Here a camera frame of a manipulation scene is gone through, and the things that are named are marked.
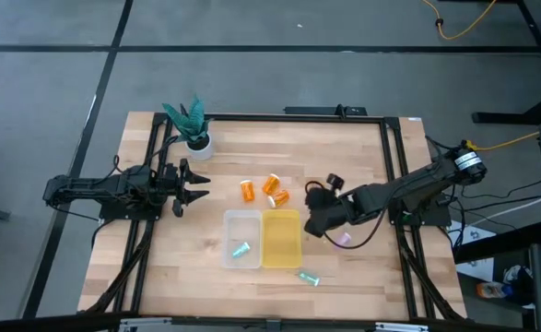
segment potted plant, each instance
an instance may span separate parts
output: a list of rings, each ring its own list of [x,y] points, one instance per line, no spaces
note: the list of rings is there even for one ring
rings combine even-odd
[[[194,97],[190,112],[180,104],[181,113],[171,105],[164,103],[163,108],[168,113],[171,122],[180,132],[176,142],[185,142],[186,148],[194,160],[207,160],[213,156],[212,137],[208,134],[208,122],[205,121],[205,105]]]

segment pill bottle cap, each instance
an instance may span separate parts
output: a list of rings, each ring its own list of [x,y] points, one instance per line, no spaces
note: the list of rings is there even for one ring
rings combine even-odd
[[[270,203],[270,207],[276,208],[276,203],[274,202],[274,198],[272,198],[272,196],[268,197],[268,203]]]

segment teal object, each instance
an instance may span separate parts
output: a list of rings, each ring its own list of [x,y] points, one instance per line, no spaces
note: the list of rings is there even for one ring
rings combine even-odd
[[[190,112],[187,112],[182,104],[180,112],[167,103],[161,105],[181,134],[176,142],[185,141],[194,144],[206,137],[210,120],[205,121],[205,105],[197,97],[194,96]]]
[[[309,273],[306,272],[299,272],[299,278],[301,278],[304,281],[309,282],[313,286],[317,287],[319,285],[319,277],[315,277]]]
[[[239,248],[235,249],[235,251],[233,252],[233,254],[231,254],[231,256],[233,258],[238,258],[249,251],[250,251],[250,245],[248,243],[243,243],[242,245],[240,245]]]

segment orange pill bottle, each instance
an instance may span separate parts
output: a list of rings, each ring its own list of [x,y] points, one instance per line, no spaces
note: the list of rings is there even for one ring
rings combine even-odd
[[[268,203],[270,203],[270,207],[272,208],[278,208],[281,205],[287,203],[289,199],[288,191],[281,190],[274,196],[268,197]]]
[[[262,187],[262,191],[264,192],[264,194],[270,196],[278,189],[279,185],[280,178],[278,178],[276,174],[270,174],[270,176],[268,176],[268,179],[266,180],[266,183]]]
[[[241,194],[245,202],[251,202],[255,199],[252,180],[241,181]]]

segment green leaves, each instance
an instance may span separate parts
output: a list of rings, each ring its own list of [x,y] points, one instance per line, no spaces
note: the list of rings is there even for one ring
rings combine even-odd
[[[167,103],[161,105],[166,110],[166,113],[168,113],[171,122],[182,134],[177,142],[187,141],[188,143],[196,143],[206,137],[209,121],[205,121],[205,105],[197,97],[194,97],[193,103],[190,106],[190,112],[187,114],[182,104],[180,104],[181,113]]]

